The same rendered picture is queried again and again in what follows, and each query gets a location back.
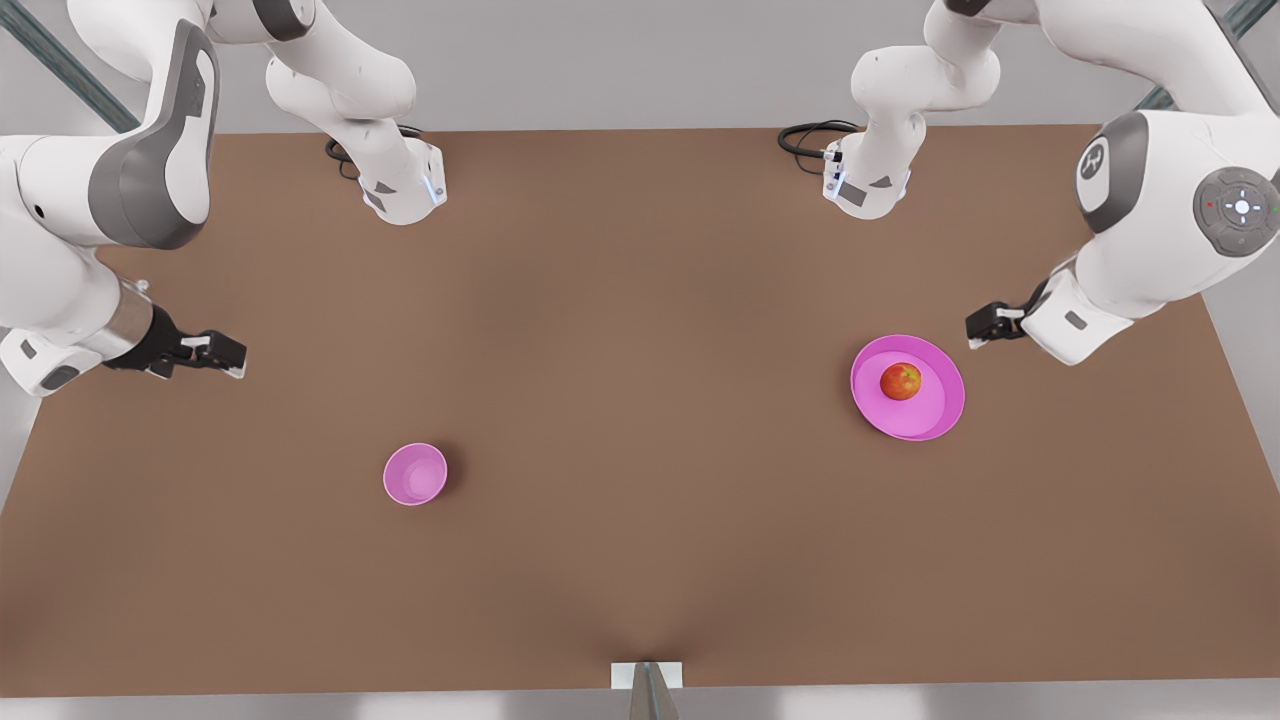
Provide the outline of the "silver frame post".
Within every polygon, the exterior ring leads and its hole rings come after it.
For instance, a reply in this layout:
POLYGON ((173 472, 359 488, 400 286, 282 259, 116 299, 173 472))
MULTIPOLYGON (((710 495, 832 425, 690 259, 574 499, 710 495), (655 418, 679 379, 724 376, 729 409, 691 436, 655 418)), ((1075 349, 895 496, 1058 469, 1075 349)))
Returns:
POLYGON ((20 0, 0 0, 0 28, 50 70, 109 128, 122 133, 140 127, 134 114, 86 69, 20 0))
POLYGON ((684 688, 682 662, 613 662, 611 688, 628 691, 628 720, 681 720, 672 689, 684 688))
MULTIPOLYGON (((1222 5, 1226 0, 1204 0, 1206 6, 1213 13, 1224 35, 1231 44, 1238 59, 1249 72, 1252 81, 1268 101, 1272 110, 1280 114, 1280 100, 1271 91, 1262 74, 1256 69, 1251 56, 1245 53, 1243 38, 1266 15, 1280 6, 1280 0, 1231 0, 1229 5, 1222 5)), ((1135 110, 1178 110, 1180 109, 1165 87, 1153 86, 1152 90, 1134 106, 1135 110)))

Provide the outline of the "pink plate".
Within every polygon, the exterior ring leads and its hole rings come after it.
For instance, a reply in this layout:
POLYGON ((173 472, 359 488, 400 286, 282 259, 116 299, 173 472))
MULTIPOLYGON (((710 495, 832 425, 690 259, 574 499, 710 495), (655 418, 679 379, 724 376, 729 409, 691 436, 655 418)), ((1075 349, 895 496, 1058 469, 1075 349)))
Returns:
POLYGON ((863 346, 849 382, 858 411, 872 427, 911 442, 945 436, 957 424, 966 401, 965 382, 951 356, 911 334, 887 334, 863 346), (900 363, 922 374, 922 388, 913 398, 895 400, 881 388, 883 373, 900 363))

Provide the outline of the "pink bowl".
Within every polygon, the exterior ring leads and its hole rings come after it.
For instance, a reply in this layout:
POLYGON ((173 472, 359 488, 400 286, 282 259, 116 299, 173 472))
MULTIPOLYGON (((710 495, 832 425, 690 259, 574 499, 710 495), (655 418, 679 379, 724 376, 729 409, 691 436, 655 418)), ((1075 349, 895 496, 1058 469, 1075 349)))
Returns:
POLYGON ((385 462, 381 482, 397 503, 417 506, 433 501, 448 479, 444 454, 433 445, 412 443, 394 451, 385 462))

